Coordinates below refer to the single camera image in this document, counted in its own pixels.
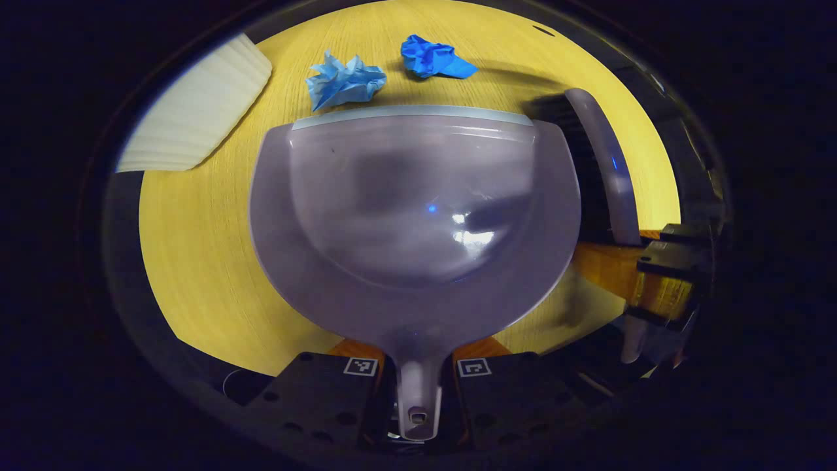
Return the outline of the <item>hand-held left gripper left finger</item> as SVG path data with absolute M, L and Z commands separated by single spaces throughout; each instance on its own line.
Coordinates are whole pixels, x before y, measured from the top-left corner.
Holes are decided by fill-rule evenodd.
M 377 452 L 388 443 L 394 381 L 388 355 L 343 341 L 334 355 L 296 355 L 243 415 L 256 439 L 276 452 Z

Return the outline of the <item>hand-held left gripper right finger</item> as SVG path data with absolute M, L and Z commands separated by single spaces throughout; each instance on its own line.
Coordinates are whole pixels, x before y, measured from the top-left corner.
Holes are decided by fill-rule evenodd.
M 576 436 L 590 409 L 540 355 L 499 355 L 496 341 L 449 355 L 443 384 L 447 453 L 550 453 Z

